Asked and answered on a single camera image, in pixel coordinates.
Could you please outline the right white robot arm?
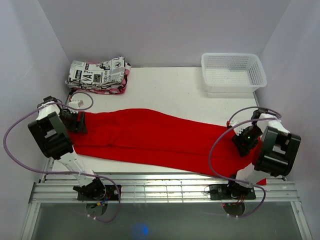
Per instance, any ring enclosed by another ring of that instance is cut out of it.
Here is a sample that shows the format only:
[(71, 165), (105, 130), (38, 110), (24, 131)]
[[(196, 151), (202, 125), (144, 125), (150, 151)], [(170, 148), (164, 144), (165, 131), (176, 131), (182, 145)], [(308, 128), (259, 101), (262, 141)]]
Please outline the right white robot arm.
[(251, 163), (231, 177), (236, 180), (226, 185), (226, 194), (232, 199), (244, 199), (267, 177), (287, 176), (294, 165), (301, 137), (288, 131), (280, 121), (280, 114), (267, 108), (258, 108), (251, 117), (252, 123), (231, 138), (239, 156), (253, 153)]

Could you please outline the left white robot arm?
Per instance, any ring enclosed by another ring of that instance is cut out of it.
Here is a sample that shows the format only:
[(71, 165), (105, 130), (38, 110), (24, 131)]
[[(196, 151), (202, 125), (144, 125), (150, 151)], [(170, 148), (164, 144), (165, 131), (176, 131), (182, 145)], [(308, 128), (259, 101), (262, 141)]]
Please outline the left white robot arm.
[(48, 96), (37, 105), (38, 116), (35, 121), (28, 124), (28, 129), (41, 152), (64, 165), (78, 181), (73, 190), (83, 196), (101, 200), (106, 196), (107, 190), (102, 181), (93, 176), (94, 172), (85, 167), (79, 160), (74, 144), (69, 136), (71, 133), (87, 134), (85, 113), (75, 108), (82, 106), (82, 101), (72, 101), (72, 109), (65, 109), (55, 97)]

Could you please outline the red trousers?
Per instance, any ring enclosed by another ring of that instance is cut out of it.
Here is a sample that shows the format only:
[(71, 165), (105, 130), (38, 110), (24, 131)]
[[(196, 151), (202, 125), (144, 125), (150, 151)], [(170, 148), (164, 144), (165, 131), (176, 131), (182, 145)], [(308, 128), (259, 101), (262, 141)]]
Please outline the red trousers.
[(79, 155), (225, 177), (251, 163), (240, 157), (232, 133), (155, 110), (129, 108), (85, 113), (87, 133), (69, 133)]

